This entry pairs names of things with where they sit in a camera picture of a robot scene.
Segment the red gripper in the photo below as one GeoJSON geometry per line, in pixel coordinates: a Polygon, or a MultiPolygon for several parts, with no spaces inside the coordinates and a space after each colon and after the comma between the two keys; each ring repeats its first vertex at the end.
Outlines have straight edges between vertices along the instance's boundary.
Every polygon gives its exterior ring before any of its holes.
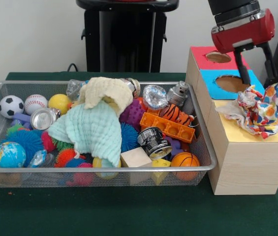
{"type": "Polygon", "coordinates": [[[271,85],[278,73],[273,61],[273,54],[268,41],[275,36],[275,22],[270,9],[262,9],[249,17],[212,28],[211,36],[216,49],[221,53],[234,51],[236,65],[243,84],[251,85],[250,77],[241,56],[240,46],[247,44],[258,45],[265,55],[267,79],[264,85],[271,85]]]}

